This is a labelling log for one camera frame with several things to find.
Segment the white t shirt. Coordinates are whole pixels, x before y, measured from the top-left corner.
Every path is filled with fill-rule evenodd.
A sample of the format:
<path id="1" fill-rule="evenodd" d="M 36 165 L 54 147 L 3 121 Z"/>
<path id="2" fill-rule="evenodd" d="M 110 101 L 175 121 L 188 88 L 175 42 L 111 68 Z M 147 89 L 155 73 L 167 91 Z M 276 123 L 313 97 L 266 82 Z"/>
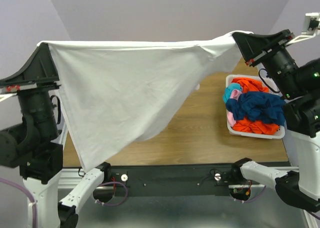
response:
<path id="1" fill-rule="evenodd" d="M 57 94 L 80 164 L 90 171 L 158 135 L 207 76 L 242 58 L 228 32 L 211 40 L 46 40 Z"/>

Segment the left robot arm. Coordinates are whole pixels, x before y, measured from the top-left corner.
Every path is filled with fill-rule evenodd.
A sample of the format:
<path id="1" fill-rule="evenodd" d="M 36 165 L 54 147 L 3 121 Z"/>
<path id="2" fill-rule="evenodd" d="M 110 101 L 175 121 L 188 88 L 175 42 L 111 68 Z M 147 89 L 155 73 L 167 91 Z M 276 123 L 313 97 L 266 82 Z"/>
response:
<path id="1" fill-rule="evenodd" d="M 60 119 L 54 116 L 49 91 L 59 88 L 59 75 L 49 46 L 37 46 L 22 68 L 0 81 L 3 96 L 17 96 L 22 122 L 0 132 L 0 164 L 19 168 L 29 200 L 32 228 L 74 228 L 79 212 L 99 185 L 110 182 L 111 166 L 103 162 L 64 199 L 58 199 L 63 169 L 63 146 L 55 143 Z"/>

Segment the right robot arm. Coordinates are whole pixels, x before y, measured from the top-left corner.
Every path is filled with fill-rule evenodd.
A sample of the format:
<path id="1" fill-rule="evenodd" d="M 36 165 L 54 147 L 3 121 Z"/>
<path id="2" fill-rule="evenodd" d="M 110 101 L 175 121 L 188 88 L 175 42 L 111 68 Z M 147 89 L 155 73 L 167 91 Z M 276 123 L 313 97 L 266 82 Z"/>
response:
<path id="1" fill-rule="evenodd" d="M 287 103 L 283 107 L 298 158 L 298 171 L 280 171 L 244 158 L 233 164 L 230 179 L 252 180 L 272 188 L 287 205 L 316 213 L 320 210 L 320 61 L 297 66 L 287 47 L 310 39 L 288 29 L 272 35 L 233 33 L 248 66 L 263 65 Z"/>

